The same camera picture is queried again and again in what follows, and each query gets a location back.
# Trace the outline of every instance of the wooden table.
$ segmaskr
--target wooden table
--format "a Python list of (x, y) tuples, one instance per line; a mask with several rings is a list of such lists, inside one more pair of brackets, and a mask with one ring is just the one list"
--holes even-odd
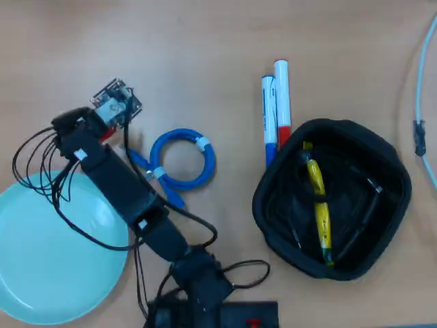
[[(417, 49), (437, 10), (408, 0), (3, 0), (0, 3), (0, 190), (14, 183), (11, 158), (58, 113), (87, 104), (112, 77), (135, 86), (145, 111), (133, 124), (143, 150), (176, 127), (213, 143), (215, 179), (184, 194), (213, 223), (211, 250), (224, 263), (267, 259), (272, 275), (233, 300), (278, 300), (282, 327), (374, 327), (437, 322), (437, 197), (414, 155), (412, 111)], [(423, 115), (437, 168), (437, 41), (429, 50)], [(251, 214), (264, 170), (261, 76), (290, 62), (294, 126), (312, 118), (357, 121), (398, 149), (413, 199), (374, 268), (354, 282), (314, 280), (267, 248)], [(194, 146), (165, 156), (177, 178), (202, 166)], [(194, 243), (206, 232), (174, 216)], [(167, 264), (141, 249), (147, 290), (156, 293)], [(231, 278), (244, 282), (251, 273)], [(129, 260), (110, 297), (67, 327), (137, 328), (135, 272)], [(26, 324), (0, 314), (0, 327)]]

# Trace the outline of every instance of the white cord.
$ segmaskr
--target white cord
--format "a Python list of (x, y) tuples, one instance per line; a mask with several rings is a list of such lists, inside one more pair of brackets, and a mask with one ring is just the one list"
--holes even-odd
[[(417, 85), (416, 85), (416, 109), (415, 109), (415, 116), (416, 116), (416, 124), (421, 124), (421, 96), (422, 96), (422, 80), (423, 80), (423, 69), (425, 67), (425, 58), (426, 58), (426, 52), (428, 49), (429, 42), (432, 39), (432, 36), (437, 28), (437, 17), (434, 18), (432, 21), (431, 27), (429, 28), (429, 31), (423, 41), (422, 51), (421, 51), (421, 58), (419, 62), (419, 69), (417, 71)], [(422, 156), (423, 165), (425, 166), (426, 172), (428, 173), (429, 179), (432, 181), (432, 184), (434, 185), (434, 188), (437, 190), (437, 179), (436, 175), (434, 174), (434, 171), (431, 168), (431, 165), (429, 164), (428, 158), (426, 154)]]

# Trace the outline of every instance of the black fabric basket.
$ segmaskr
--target black fabric basket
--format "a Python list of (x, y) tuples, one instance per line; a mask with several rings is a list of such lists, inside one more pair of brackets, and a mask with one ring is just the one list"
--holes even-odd
[[(334, 267), (324, 264), (318, 240), (314, 201), (322, 200), (300, 178), (304, 173), (296, 164), (303, 141), (312, 142), (320, 153), (315, 159), (326, 187), (323, 201), (330, 211), (333, 254), (338, 251), (340, 258), (348, 238), (361, 229)], [(375, 189), (354, 175), (356, 167), (382, 187), (370, 213)], [(312, 277), (351, 280), (365, 274), (390, 243), (410, 198), (410, 177), (391, 144), (352, 121), (317, 119), (294, 131), (266, 170), (253, 196), (253, 216), (268, 246), (284, 261)]]

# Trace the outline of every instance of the white marker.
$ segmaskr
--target white marker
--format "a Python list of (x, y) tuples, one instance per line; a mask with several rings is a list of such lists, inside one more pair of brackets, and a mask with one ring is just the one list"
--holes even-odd
[(272, 75), (262, 77), (262, 105), (264, 115), (264, 144), (266, 145), (266, 167), (276, 157), (277, 122), (276, 122), (276, 88)]
[(292, 116), (290, 107), (290, 87), (288, 85), (288, 63), (277, 60), (274, 63), (276, 79), (276, 106), (278, 115), (279, 147), (288, 140), (292, 131)]

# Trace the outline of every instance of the plate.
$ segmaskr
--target plate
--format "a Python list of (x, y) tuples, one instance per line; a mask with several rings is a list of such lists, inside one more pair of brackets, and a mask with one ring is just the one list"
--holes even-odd
[[(31, 179), (40, 185), (39, 174)], [(127, 225), (87, 176), (74, 175), (71, 196), (61, 209), (72, 222), (110, 245), (128, 244)], [(57, 325), (90, 312), (116, 285), (126, 256), (71, 230), (31, 189), (16, 183), (0, 195), (0, 309), (18, 320)]]

